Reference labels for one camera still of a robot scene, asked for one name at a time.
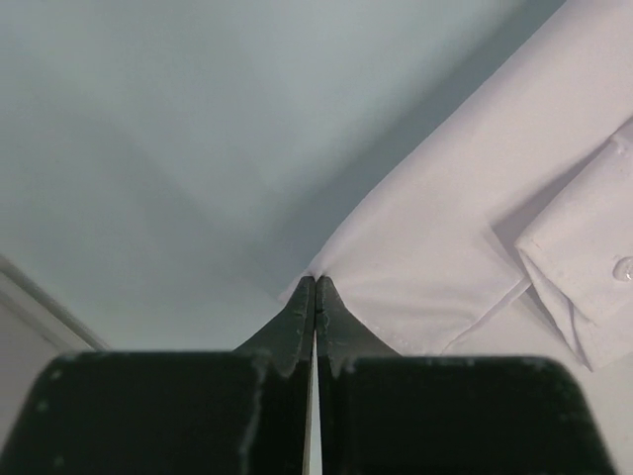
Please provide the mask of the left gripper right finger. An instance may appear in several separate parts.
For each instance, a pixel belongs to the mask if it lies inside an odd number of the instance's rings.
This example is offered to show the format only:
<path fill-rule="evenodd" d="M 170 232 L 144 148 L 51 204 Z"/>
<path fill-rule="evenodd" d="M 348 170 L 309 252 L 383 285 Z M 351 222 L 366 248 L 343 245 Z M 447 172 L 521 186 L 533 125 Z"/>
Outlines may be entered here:
<path fill-rule="evenodd" d="M 402 356 L 316 284 L 326 474 L 612 474 L 572 374 L 548 357 Z"/>

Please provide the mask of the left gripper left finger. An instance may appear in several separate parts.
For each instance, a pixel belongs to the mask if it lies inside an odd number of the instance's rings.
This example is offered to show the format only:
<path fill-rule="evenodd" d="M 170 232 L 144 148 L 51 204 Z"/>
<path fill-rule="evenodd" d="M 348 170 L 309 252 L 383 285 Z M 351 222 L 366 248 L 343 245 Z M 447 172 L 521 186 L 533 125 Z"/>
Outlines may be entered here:
<path fill-rule="evenodd" d="M 303 474 L 316 283 L 232 351 L 61 355 L 2 450 L 6 474 Z"/>

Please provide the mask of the white long sleeve shirt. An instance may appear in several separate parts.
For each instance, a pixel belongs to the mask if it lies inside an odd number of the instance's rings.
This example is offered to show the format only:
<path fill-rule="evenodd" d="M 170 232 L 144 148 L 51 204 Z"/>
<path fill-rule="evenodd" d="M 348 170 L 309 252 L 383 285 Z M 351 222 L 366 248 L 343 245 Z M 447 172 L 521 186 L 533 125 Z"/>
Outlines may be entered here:
<path fill-rule="evenodd" d="M 531 288 L 588 368 L 629 354 L 631 3 L 566 2 L 307 272 L 401 353 L 445 353 Z"/>

